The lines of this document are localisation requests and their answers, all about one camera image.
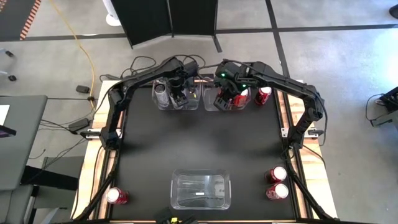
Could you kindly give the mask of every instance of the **gray floor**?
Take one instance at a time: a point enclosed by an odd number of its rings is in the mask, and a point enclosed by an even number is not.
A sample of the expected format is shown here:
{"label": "gray floor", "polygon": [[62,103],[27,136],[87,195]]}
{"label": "gray floor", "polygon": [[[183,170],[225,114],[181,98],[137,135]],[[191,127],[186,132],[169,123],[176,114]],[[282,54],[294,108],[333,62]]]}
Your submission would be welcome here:
{"label": "gray floor", "polygon": [[[77,34],[112,34],[120,27],[105,24],[101,1],[55,1]],[[396,0],[273,0],[279,27],[398,24],[388,14]],[[218,28],[270,27],[265,1],[220,0]],[[41,3],[29,36],[70,35],[48,1]],[[395,223],[398,214],[398,137],[391,125],[372,128],[364,118],[369,96],[398,85],[398,29],[289,32],[280,34],[292,78],[314,84],[326,101],[328,140],[322,147],[338,216],[343,220]],[[207,64],[222,58],[261,60],[282,72],[272,33],[218,35],[223,53],[216,52],[210,37],[161,37],[135,46],[126,39],[82,40],[99,75],[119,75],[138,55],[158,63],[174,54],[198,54]],[[1,42],[15,53],[0,55],[0,68],[18,77],[0,77],[0,95],[36,95],[85,98],[76,85],[91,85],[90,66],[73,40]],[[148,65],[140,60],[137,68]],[[374,104],[371,116],[385,112]],[[87,101],[49,100],[44,118],[63,123],[90,112]],[[63,131],[41,130],[31,156],[45,154],[29,164],[40,167],[44,156],[55,157],[79,137]],[[86,144],[67,156],[82,156]]]}

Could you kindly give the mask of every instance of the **plastic container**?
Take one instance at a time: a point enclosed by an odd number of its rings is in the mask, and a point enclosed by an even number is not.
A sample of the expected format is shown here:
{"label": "plastic container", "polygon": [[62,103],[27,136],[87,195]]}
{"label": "plastic container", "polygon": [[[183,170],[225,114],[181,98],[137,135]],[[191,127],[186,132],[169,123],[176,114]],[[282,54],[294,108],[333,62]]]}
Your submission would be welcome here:
{"label": "plastic container", "polygon": [[170,97],[170,90],[163,78],[157,79],[152,85],[152,100],[160,110],[196,110],[199,107],[201,95],[201,83],[199,78],[192,78],[186,82],[183,94],[187,97],[188,103],[180,108],[174,107],[173,99]]}
{"label": "plastic container", "polygon": [[171,206],[177,210],[226,210],[231,205],[231,181],[225,170],[175,170]]}
{"label": "plastic container", "polygon": [[[207,111],[218,111],[219,109],[217,109],[217,107],[215,107],[213,103],[220,89],[218,87],[215,87],[213,82],[206,82],[202,84],[202,90],[203,90],[203,103],[205,105],[205,109]],[[245,92],[246,99],[244,100],[244,102],[240,101],[242,99],[238,100],[237,99],[238,97],[241,96],[236,96],[233,100],[229,102],[229,110],[242,110],[246,107],[246,105],[251,100],[250,88],[248,88],[247,92]]]}

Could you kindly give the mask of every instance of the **black tabletop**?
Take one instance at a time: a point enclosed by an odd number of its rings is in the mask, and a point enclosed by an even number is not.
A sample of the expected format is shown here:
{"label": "black tabletop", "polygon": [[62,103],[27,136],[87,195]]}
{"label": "black tabletop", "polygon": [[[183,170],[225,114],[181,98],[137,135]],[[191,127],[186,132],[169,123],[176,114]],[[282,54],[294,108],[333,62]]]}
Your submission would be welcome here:
{"label": "black tabletop", "polygon": [[231,179],[227,210],[174,210],[198,220],[293,219],[291,194],[285,200],[267,199],[270,186],[264,173],[285,166],[275,99],[258,107],[223,113],[161,111],[151,89],[138,89],[127,112],[115,186],[130,193],[128,204],[114,205],[116,220],[153,220],[170,207],[170,184],[175,169],[223,169]]}
{"label": "black tabletop", "polygon": [[0,105],[10,105],[4,125],[17,131],[0,139],[0,190],[20,184],[46,102],[46,96],[0,97]]}

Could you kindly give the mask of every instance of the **black partition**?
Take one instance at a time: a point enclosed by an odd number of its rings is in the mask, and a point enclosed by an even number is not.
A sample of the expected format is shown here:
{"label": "black partition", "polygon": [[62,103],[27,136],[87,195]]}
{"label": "black partition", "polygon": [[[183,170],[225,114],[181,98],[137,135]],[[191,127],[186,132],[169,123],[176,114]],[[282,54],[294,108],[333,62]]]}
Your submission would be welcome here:
{"label": "black partition", "polygon": [[218,44],[218,0],[111,1],[131,47],[167,34],[212,35]]}
{"label": "black partition", "polygon": [[[184,219],[292,220],[293,192],[285,200],[267,199],[265,171],[284,166],[275,98],[258,107],[251,102],[231,113],[161,111],[150,88],[136,90],[125,117],[118,171],[113,185],[130,193],[130,202],[112,205],[112,220],[153,220],[170,206],[170,184],[175,169],[224,169],[231,179],[227,210],[174,210]],[[284,184],[292,186],[289,180]]]}

